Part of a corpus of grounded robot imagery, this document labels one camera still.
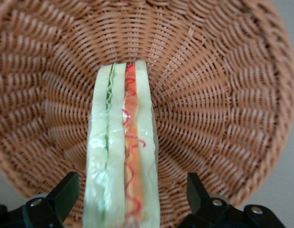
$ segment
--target orange filling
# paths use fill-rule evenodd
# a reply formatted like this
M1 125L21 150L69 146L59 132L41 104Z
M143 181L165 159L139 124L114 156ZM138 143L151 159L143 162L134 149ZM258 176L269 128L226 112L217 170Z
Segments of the orange filling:
M124 181L126 222L139 222L143 217L142 171L138 144L142 143L142 145L145 146L145 142L138 138L137 107L138 97L135 65L131 64L126 70L123 109L126 115L126 119L123 123L125 132Z

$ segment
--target metal screw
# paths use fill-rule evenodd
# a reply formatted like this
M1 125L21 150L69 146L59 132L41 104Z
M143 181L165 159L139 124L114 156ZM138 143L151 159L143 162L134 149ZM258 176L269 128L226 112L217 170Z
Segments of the metal screw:
M263 211L260 208L258 208L258 207L252 207L251 210L255 214L258 214L258 215L263 214Z
M223 205L222 201L220 201L219 199L214 199L214 200L212 201L212 203L213 203L215 206L218 206L218 207L220 207L220 206Z
M41 201L42 201L42 199L34 200L34 201L31 203L31 207L37 206L38 204L41 203Z

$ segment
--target clamp jaw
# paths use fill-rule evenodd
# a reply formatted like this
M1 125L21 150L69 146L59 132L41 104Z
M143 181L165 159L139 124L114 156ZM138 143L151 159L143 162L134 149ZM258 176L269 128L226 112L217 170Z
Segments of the clamp jaw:
M63 228L78 197L79 176L70 172L45 198L31 199L10 212L0 205L0 228Z
M192 211L178 228L285 228L266 207L247 205L240 211L219 198L211 198L196 173L188 173L187 199Z

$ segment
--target fake sandwich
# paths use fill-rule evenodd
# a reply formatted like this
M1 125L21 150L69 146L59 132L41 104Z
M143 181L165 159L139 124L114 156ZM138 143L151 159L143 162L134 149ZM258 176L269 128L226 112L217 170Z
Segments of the fake sandwich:
M159 228L152 118L146 63L101 66L88 128L85 228Z

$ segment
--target wicker basket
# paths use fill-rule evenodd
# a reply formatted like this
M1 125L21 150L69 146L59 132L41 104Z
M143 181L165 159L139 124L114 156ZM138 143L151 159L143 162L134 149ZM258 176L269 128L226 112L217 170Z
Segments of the wicker basket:
M27 197L79 172L71 226L96 73L136 59L157 120L162 228L190 211L187 172L239 205L289 134L294 61L268 0L0 0L0 168Z

